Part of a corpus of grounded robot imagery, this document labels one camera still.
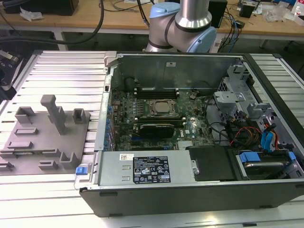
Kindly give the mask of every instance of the cpu socket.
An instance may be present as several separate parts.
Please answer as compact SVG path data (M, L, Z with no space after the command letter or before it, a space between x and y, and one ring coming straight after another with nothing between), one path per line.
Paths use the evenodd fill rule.
M152 100L150 104L150 116L175 116L175 107L173 100Z

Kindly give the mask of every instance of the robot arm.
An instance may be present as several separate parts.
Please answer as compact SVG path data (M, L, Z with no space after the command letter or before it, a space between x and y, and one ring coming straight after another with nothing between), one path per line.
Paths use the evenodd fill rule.
M209 0L181 0L152 6L149 52L207 52L216 38Z

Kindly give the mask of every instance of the blue latch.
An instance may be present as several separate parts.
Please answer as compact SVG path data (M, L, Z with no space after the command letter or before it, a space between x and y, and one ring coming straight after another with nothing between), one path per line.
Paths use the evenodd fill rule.
M87 167L77 167L76 168L76 175L87 175Z
M289 152L288 155L292 161L296 160L295 154L293 152Z
M272 152L270 149L270 144L272 142L272 138L274 137L274 134L269 131L264 131L262 134L262 139L261 139L261 146L264 150L267 150L268 152Z
M245 163L245 162L260 162L261 161L257 152L243 152L243 153L240 154L239 157L240 157L242 163Z

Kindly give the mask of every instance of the plastic bag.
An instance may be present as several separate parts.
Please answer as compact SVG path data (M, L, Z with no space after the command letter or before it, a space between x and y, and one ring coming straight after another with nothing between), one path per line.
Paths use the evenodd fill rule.
M273 9L263 12L265 20L267 22L274 22L278 20L285 21L284 15L289 11L286 9L288 5L288 3L281 1L279 4L274 6Z
M304 0L297 0L291 11L295 16L304 15Z

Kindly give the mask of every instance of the black cable on desk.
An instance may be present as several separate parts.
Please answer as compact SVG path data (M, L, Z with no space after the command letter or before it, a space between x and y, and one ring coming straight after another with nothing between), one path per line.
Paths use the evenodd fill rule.
M152 4L154 5L155 3L151 0L149 2L146 2L146 3L143 3L142 5L145 5L145 4L148 4L152 2ZM125 8L125 9L118 9L118 10L113 10L113 9L105 9L105 11L108 11L108 12L122 12L122 11L127 11L127 10L130 10L130 9L133 9L133 8L136 8L138 7L138 5L136 6L132 6L132 7L129 7L129 8Z
M141 0L137 0L137 4L138 4L139 11L141 13L143 22L149 27L150 24L149 24L148 19L147 19L146 15L145 15L145 13L143 11Z
M3 13L0 11L0 15L3 18L3 20L5 21L5 23L7 23L8 26L10 26L12 28L12 30L14 30L19 36L21 36L21 34L19 33L19 31L17 31L12 24L5 18L5 16L3 15Z
M92 39L100 30L103 22L104 22L104 16L105 16L105 8L104 8L104 2L100 1L100 19L98 22L97 27L94 29L94 31L86 37L78 38L74 41L62 41L62 40L53 40L53 39L46 39L46 38L33 38L33 37L26 37L26 36L20 36L20 37L3 37L0 38L0 43L4 42L16 42L16 41L27 41L27 42L38 42L38 43L47 43L47 44L61 44L61 45L77 45L82 44L90 39Z

